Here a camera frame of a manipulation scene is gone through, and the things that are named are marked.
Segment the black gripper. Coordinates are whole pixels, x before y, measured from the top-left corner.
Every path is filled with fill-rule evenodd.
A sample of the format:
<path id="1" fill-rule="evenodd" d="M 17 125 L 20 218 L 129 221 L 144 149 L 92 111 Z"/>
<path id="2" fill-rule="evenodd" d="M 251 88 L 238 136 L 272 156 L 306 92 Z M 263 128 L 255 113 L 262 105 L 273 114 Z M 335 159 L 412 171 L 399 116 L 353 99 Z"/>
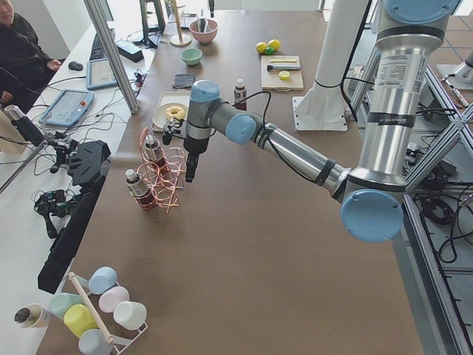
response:
<path id="1" fill-rule="evenodd" d="M 196 139 L 189 135 L 184 140 L 184 148 L 189 153 L 186 160 L 186 182 L 192 183 L 197 170 L 199 155 L 208 148 L 209 138 Z"/>

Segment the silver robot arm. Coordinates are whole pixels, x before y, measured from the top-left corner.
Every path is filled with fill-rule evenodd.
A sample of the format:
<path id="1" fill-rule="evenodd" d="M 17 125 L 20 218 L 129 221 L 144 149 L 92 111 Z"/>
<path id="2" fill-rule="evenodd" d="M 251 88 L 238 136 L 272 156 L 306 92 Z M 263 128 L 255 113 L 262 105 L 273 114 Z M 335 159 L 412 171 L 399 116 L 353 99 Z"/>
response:
<path id="1" fill-rule="evenodd" d="M 378 243 L 403 224 L 406 182 L 404 154 L 430 55 L 443 43 L 455 1 L 385 1 L 376 47 L 381 53 L 361 156 L 345 169 L 258 115 L 238 110 L 210 81 L 193 84 L 184 147 L 186 181 L 192 182 L 199 156 L 212 131 L 240 145 L 254 142 L 275 154 L 305 180 L 324 187 L 341 203 L 345 229 L 359 240 Z"/>

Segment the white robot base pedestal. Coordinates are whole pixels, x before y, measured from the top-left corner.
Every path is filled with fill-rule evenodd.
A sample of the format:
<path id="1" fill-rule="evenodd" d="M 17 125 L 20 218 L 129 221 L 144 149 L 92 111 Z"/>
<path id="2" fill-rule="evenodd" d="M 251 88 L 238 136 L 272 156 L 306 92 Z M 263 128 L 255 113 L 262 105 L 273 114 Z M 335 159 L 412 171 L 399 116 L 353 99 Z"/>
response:
<path id="1" fill-rule="evenodd" d="M 371 2 L 335 1 L 311 89 L 295 97 L 293 117 L 298 131 L 345 131 L 345 100 L 341 94 L 356 39 L 366 23 Z"/>

